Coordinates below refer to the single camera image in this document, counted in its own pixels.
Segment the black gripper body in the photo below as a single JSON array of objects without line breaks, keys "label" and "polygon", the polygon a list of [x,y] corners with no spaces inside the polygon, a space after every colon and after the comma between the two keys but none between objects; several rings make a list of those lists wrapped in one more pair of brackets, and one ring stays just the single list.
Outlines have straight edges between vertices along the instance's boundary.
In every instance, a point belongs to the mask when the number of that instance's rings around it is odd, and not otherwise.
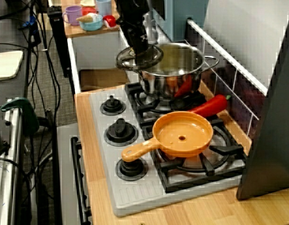
[{"label": "black gripper body", "polygon": [[143,21],[136,21],[136,22],[128,22],[122,17],[117,19],[117,24],[120,25],[121,30],[123,31],[124,35],[128,35],[128,30],[132,29],[136,32],[137,36],[146,35],[145,26]]}]

